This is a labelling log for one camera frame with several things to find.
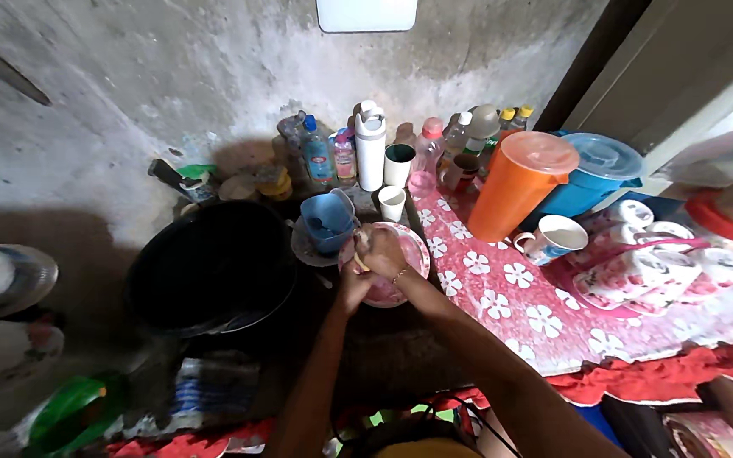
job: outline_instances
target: white thermos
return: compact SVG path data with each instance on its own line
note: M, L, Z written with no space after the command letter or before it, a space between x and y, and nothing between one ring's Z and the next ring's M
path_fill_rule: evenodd
M355 153L358 155L358 182L364 191L377 191L383 185L383 159L386 149L386 117L372 100L361 102L355 115Z

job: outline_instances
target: blue bottle cap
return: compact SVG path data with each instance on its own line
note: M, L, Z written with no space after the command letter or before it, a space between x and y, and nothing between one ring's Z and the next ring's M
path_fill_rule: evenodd
M307 115L305 117L305 129L308 132L312 132L312 131L316 130L315 116L313 116L313 115Z

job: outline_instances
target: black pot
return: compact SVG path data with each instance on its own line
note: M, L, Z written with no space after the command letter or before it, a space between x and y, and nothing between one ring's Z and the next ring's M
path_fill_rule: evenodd
M230 201L179 218L143 248L124 301L150 331L189 338L247 328L274 313L296 284L279 214Z

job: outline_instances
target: yellow shirt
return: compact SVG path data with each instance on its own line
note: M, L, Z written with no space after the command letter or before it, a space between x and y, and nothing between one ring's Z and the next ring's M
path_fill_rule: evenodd
M479 455L461 443L446 438L403 442L384 448L376 458L478 458Z

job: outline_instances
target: blue plastic container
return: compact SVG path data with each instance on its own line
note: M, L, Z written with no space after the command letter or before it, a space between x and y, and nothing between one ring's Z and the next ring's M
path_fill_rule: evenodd
M305 220L307 233L319 253L335 253L351 237L355 228L353 211L352 203L345 202L336 193L314 195L301 202L301 217ZM324 229L312 229L307 223L310 218L321 219L322 226L340 234L334 235Z
M643 157L633 148L598 134L561 136L574 146L578 168L568 175L568 184L558 185L520 224L532 232L546 214L573 217L592 209L622 187L641 187Z

